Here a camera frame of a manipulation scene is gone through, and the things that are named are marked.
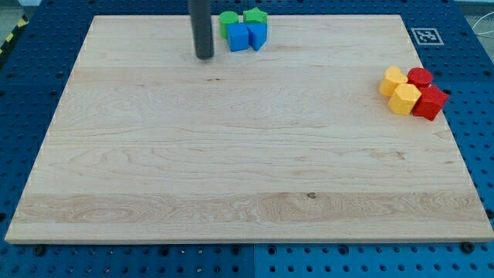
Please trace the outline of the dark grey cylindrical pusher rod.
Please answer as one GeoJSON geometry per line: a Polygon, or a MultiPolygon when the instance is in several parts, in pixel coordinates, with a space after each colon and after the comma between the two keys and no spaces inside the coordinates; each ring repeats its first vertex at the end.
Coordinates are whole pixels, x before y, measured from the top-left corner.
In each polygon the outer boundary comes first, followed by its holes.
{"type": "Polygon", "coordinates": [[[214,39],[209,0],[188,0],[195,54],[201,60],[214,56],[214,39]]]}

